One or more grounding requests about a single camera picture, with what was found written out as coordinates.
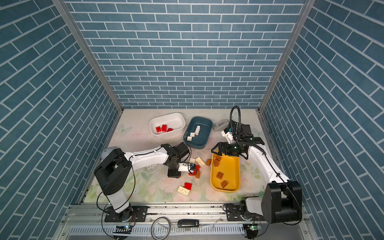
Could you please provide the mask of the cream long lego brick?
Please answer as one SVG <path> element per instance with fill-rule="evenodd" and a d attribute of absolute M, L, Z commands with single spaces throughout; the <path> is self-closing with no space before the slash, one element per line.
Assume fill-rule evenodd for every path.
<path fill-rule="evenodd" d="M 195 158 L 195 164 L 199 165 L 200 167 L 203 167 L 206 165 L 205 162 L 200 157 Z"/>

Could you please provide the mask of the red lego cluster brick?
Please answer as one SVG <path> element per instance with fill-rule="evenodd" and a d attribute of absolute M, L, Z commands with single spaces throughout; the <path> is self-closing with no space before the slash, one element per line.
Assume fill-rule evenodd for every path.
<path fill-rule="evenodd" d="M 189 175 L 190 176 L 195 176 L 197 173 L 199 173 L 200 168 L 201 167 L 199 165 L 194 165 L 194 164 L 189 165 L 188 166 Z"/>

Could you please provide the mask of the long white lego brick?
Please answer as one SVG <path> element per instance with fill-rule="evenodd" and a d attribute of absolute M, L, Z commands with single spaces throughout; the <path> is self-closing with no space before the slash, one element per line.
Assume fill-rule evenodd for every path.
<path fill-rule="evenodd" d="M 197 126 L 197 127 L 196 127 L 196 130 L 195 130 L 195 133 L 196 133 L 196 135 L 198 135 L 198 134 L 199 134 L 199 132 L 200 132 L 200 129 L 201 129 L 201 126 Z"/>

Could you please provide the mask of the brown lego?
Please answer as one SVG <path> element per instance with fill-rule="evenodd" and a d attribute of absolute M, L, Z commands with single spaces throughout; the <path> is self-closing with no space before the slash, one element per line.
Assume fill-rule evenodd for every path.
<path fill-rule="evenodd" d="M 224 174 L 223 174 L 222 172 L 218 172 L 217 175 L 216 175 L 216 177 L 217 177 L 218 179 L 220 179 L 220 180 L 223 179 L 223 176 L 224 176 Z"/>

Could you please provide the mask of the red lego brick bottom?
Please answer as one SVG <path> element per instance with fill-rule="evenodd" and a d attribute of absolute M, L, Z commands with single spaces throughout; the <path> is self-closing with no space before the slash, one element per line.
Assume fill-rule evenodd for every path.
<path fill-rule="evenodd" d="M 187 190 L 191 190 L 192 189 L 192 183 L 185 183 L 184 188 Z"/>

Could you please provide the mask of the brown lego brick low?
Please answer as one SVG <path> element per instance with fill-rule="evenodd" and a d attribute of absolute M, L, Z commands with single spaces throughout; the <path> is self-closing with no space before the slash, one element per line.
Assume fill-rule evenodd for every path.
<path fill-rule="evenodd" d="M 221 182 L 221 187 L 224 189 L 228 185 L 227 181 Z"/>

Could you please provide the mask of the cream lego brick bottom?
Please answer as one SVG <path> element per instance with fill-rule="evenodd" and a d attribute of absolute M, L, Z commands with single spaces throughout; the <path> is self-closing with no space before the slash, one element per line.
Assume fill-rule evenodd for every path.
<path fill-rule="evenodd" d="M 188 196 L 190 193 L 190 190 L 187 188 L 184 188 L 183 186 L 179 186 L 177 189 L 177 192 L 182 194 L 182 195 Z"/>

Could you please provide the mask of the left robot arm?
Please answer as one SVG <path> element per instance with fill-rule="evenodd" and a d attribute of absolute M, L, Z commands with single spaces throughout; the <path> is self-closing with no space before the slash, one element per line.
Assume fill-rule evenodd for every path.
<path fill-rule="evenodd" d="M 124 184 L 129 174 L 136 170 L 152 166 L 164 165 L 168 168 L 169 178 L 180 178 L 182 172 L 196 174 L 195 164 L 189 162 L 191 151 L 185 143 L 174 147 L 162 144 L 151 150 L 141 152 L 123 152 L 117 147 L 107 148 L 102 152 L 101 163 L 95 168 L 94 175 L 106 196 L 110 207 L 103 210 L 106 222 L 128 222 L 135 218 L 134 209 L 126 195 Z"/>

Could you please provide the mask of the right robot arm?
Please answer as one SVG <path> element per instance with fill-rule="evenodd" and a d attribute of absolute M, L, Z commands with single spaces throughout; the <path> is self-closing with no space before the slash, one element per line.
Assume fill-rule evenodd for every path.
<path fill-rule="evenodd" d="M 291 181 L 267 152 L 260 137 L 250 132 L 248 125 L 240 123 L 222 131 L 225 142 L 217 143 L 211 152 L 217 156 L 243 157 L 255 164 L 265 182 L 264 195 L 247 197 L 240 202 L 241 215 L 263 216 L 269 224 L 284 223 L 294 226 L 302 221 L 302 187 Z"/>

